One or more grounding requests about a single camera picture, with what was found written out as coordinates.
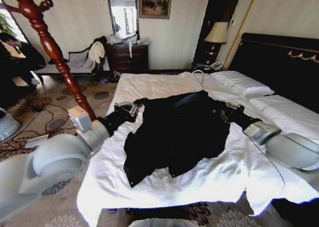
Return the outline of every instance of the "wooden dresser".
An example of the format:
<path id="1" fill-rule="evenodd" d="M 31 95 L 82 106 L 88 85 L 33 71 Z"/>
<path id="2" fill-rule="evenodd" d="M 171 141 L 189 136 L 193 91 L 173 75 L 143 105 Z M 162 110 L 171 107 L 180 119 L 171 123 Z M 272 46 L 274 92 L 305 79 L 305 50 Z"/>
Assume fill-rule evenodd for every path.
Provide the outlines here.
<path id="1" fill-rule="evenodd" d="M 114 81 L 118 80 L 119 73 L 140 74 L 149 69 L 148 45 L 133 45 L 132 58 L 127 44 L 107 44 L 105 52 Z"/>

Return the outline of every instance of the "picture frame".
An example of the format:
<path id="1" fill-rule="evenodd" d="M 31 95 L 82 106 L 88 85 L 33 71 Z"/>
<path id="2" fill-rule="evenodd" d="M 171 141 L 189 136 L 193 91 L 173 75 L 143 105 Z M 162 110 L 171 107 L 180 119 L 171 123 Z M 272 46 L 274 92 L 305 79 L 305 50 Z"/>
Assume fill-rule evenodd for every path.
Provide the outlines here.
<path id="1" fill-rule="evenodd" d="M 169 19 L 171 0 L 139 0 L 140 18 Z"/>

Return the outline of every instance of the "patterned carpet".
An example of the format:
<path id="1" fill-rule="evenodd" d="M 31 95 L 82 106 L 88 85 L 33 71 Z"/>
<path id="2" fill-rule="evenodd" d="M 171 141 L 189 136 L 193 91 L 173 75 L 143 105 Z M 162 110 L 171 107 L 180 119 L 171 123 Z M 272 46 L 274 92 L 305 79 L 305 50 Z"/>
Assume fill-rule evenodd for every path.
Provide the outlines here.
<path id="1" fill-rule="evenodd" d="M 81 91 L 96 115 L 105 115 L 116 90 L 116 84 L 100 84 L 89 77 L 77 78 Z M 66 109 L 75 106 L 73 96 L 62 79 L 45 77 L 45 85 L 38 85 L 33 93 L 7 109 L 22 123 L 17 133 L 0 144 L 0 161 L 13 155 L 34 149 L 24 149 L 26 140 L 44 134 L 54 136 L 65 131 L 73 134 L 74 127 Z M 1 227 L 85 227 L 76 208 L 76 197 L 86 169 L 72 179 L 59 182 L 42 193 L 39 201 L 8 221 Z M 269 206 L 258 217 L 252 213 L 245 194 L 237 203 L 201 202 L 187 206 L 158 209 L 108 209 L 103 210 L 99 227 L 127 227 L 134 220 L 146 218 L 172 218 L 195 220 L 207 227 L 290 227 Z"/>

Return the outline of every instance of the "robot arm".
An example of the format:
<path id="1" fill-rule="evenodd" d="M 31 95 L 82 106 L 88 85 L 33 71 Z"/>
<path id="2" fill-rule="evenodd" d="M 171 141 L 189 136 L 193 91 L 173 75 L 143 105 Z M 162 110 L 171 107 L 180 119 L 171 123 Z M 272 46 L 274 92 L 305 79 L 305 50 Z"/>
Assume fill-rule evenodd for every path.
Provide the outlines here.
<path id="1" fill-rule="evenodd" d="M 141 104 L 115 104 L 114 112 L 91 121 L 80 107 L 69 109 L 77 136 L 59 134 L 30 154 L 0 162 L 0 223 L 34 203 L 46 189 L 81 172 L 105 139 L 124 122 L 135 122 Z"/>
<path id="2" fill-rule="evenodd" d="M 274 156 L 275 161 L 279 159 L 286 166 L 297 169 L 318 168 L 319 146 L 316 143 L 295 133 L 282 135 L 279 128 L 266 124 L 258 118 L 247 116 L 243 111 L 242 105 L 226 103 L 221 110 L 221 117 L 225 122 L 235 122 L 241 126 L 244 134 L 257 144 L 265 145 L 267 154 Z M 294 172 L 307 179 L 302 172 L 296 170 Z"/>

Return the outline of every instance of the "carved wooden pole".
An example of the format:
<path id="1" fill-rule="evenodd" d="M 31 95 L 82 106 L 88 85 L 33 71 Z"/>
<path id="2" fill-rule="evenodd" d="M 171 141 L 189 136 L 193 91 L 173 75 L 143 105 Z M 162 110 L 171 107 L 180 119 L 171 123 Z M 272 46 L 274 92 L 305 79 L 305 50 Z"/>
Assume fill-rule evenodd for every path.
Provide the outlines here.
<path id="1" fill-rule="evenodd" d="M 96 117 L 91 106 L 86 97 L 81 93 L 77 81 L 70 73 L 69 66 L 63 62 L 62 51 L 48 32 L 48 26 L 43 20 L 42 12 L 53 6 L 52 0 L 44 0 L 40 5 L 36 5 L 33 0 L 17 1 L 18 8 L 9 5 L 6 5 L 6 7 L 11 11 L 20 12 L 29 20 L 32 28 L 38 32 L 45 52 L 55 62 L 57 70 L 63 75 L 66 86 L 74 94 L 75 101 L 89 114 L 91 120 L 94 120 Z"/>

